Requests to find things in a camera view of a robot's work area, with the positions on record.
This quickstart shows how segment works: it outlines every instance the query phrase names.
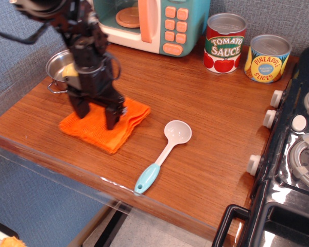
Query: microwave keypad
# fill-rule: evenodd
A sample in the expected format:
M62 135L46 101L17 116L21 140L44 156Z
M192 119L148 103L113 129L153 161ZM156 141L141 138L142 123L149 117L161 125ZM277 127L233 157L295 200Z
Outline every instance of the microwave keypad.
M165 16L167 19L165 20L165 40L169 42L176 42L178 44L165 43L163 45L164 52L179 56L183 52L183 47L179 44L186 43L186 31L187 31L187 22L189 10L185 8L179 8L178 10L173 6L168 6L165 9Z

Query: toy stove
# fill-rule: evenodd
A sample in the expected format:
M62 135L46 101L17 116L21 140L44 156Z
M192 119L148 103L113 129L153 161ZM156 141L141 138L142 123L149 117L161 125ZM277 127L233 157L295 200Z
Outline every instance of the toy stove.
M250 210L230 205L212 246L222 246L233 218L245 221L237 246L309 247L309 48L285 91L275 91L264 125L271 135L262 156L252 155L255 176Z

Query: tomato sauce can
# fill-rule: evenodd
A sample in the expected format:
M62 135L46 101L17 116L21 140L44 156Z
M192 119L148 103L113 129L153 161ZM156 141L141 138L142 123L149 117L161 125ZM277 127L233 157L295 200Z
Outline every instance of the tomato sauce can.
M241 58L247 23L233 13L212 15L207 21L204 66L216 73L235 71Z
M292 45L282 37L271 34L254 37L248 50L245 74L261 83L279 80L291 50Z

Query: oven door handle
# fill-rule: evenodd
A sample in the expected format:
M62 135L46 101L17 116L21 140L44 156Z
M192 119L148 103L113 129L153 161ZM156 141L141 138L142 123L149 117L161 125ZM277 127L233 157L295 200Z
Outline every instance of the oven door handle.
M138 0L141 40L152 43L152 36L157 32L160 23L160 1Z
M245 225L248 222L250 210L231 204L226 208L226 211L221 219L220 226L216 232L212 247L222 247L228 234L231 222L234 218L245 220Z

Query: metal pot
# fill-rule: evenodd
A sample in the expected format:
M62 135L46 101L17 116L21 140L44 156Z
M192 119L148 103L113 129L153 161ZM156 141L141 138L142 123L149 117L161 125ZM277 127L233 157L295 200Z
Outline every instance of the metal pot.
M52 56L51 59L47 62L46 72L52 78L51 84L48 86L48 89L54 94L66 93L67 85L64 82L62 72L64 68L73 63L74 59L72 53L69 50L64 50L56 55ZM55 85L59 91L54 91L51 87Z

